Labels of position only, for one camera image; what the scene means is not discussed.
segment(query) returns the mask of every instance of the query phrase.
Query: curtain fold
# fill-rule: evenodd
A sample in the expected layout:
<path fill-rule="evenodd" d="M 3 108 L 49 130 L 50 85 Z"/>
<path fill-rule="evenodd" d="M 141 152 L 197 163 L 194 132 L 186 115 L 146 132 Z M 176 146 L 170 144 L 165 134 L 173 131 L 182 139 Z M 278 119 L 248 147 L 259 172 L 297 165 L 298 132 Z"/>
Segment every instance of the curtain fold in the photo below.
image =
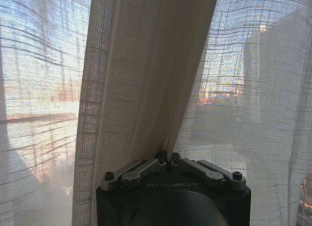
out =
<path fill-rule="evenodd" d="M 216 0 L 92 0 L 73 225 L 96 225 L 105 171 L 173 150 Z"/>

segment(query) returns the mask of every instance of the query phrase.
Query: metal bracket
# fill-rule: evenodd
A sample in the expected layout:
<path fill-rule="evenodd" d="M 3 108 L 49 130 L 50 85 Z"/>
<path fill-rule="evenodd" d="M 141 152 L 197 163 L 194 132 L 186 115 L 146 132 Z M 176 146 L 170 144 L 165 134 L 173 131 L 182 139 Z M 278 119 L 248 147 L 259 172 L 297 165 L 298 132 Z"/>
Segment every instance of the metal bracket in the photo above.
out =
<path fill-rule="evenodd" d="M 209 163 L 206 160 L 199 160 L 197 163 L 207 169 L 221 173 L 226 180 L 226 185 L 228 185 L 230 188 L 235 190 L 244 190 L 246 188 L 246 178 L 243 177 L 242 173 L 238 171 L 230 173 L 229 171 Z"/>
<path fill-rule="evenodd" d="M 137 187 L 148 174 L 166 172 L 166 161 L 165 158 L 160 156 L 147 161 L 133 161 L 116 172 L 106 172 L 101 179 L 101 189 L 111 191 L 118 187 L 124 189 Z M 173 153 L 170 159 L 170 170 L 181 173 L 189 172 L 213 188 L 222 188 L 224 186 L 234 190 L 245 190 L 246 188 L 246 179 L 242 176 L 242 173 L 238 171 L 230 173 L 205 160 L 195 162 L 187 158 L 181 159 L 178 153 Z"/>
<path fill-rule="evenodd" d="M 224 178 L 221 173 L 211 171 L 196 163 L 195 161 L 184 158 L 180 159 L 179 161 L 173 161 L 173 166 L 174 165 L 177 165 L 175 170 L 179 169 L 180 172 L 189 172 L 205 181 L 206 185 L 210 187 L 218 188 L 223 184 Z"/>
<path fill-rule="evenodd" d="M 133 171 L 123 174 L 121 180 L 122 188 L 134 188 L 140 185 L 140 181 L 152 172 L 160 171 L 159 159 L 150 159 Z"/>
<path fill-rule="evenodd" d="M 131 171 L 138 165 L 140 165 L 142 161 L 133 161 L 132 163 L 122 167 L 116 172 L 106 172 L 105 175 L 101 179 L 101 189 L 104 191 L 111 191 L 118 188 L 121 184 L 121 177 L 128 171 Z"/>

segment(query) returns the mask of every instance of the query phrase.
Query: white curtain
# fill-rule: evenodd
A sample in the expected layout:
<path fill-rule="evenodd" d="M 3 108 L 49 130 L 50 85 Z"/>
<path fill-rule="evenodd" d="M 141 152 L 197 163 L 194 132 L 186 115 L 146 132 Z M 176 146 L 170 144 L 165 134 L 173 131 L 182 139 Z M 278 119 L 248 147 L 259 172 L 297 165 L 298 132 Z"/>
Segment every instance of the white curtain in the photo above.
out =
<path fill-rule="evenodd" d="M 166 149 L 295 226 L 311 24 L 312 0 L 0 0 L 0 225 L 95 226 L 103 173 Z"/>
<path fill-rule="evenodd" d="M 245 174 L 251 225 L 296 224 L 312 157 L 311 5 L 218 0 L 175 144 Z"/>
<path fill-rule="evenodd" d="M 91 0 L 0 0 L 0 226 L 71 224 Z"/>

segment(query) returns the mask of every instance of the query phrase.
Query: fabric texture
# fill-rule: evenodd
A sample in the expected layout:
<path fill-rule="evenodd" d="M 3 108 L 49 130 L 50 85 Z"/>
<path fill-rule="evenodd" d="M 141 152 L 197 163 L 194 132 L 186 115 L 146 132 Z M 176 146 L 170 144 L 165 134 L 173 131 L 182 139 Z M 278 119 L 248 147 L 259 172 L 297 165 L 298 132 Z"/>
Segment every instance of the fabric texture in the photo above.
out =
<path fill-rule="evenodd" d="M 311 164 L 312 0 L 218 0 L 175 151 L 239 170 L 251 225 L 294 226 Z"/>
<path fill-rule="evenodd" d="M 0 0 L 0 225 L 71 223 L 91 0 Z"/>
<path fill-rule="evenodd" d="M 96 225 L 105 171 L 173 150 L 216 0 L 92 0 L 73 225 Z"/>
<path fill-rule="evenodd" d="M 243 172 L 251 225 L 296 224 L 312 0 L 215 2 L 0 0 L 1 226 L 96 226 L 104 172 L 158 149 Z"/>

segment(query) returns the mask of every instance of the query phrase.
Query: screw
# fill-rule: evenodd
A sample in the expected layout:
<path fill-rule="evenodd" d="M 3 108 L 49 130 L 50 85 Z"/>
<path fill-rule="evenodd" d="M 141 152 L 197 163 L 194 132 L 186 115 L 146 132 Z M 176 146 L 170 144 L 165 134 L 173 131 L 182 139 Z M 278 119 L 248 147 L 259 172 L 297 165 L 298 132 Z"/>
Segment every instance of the screw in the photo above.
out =
<path fill-rule="evenodd" d="M 233 179 L 240 181 L 241 179 L 243 179 L 243 174 L 239 171 L 234 171 L 233 172 Z"/>
<path fill-rule="evenodd" d="M 111 172 L 111 171 L 108 171 L 108 172 L 106 172 L 106 173 L 104 174 L 104 179 L 105 179 L 106 181 L 111 181 L 111 180 L 113 180 L 113 178 L 114 178 L 114 173 Z"/>

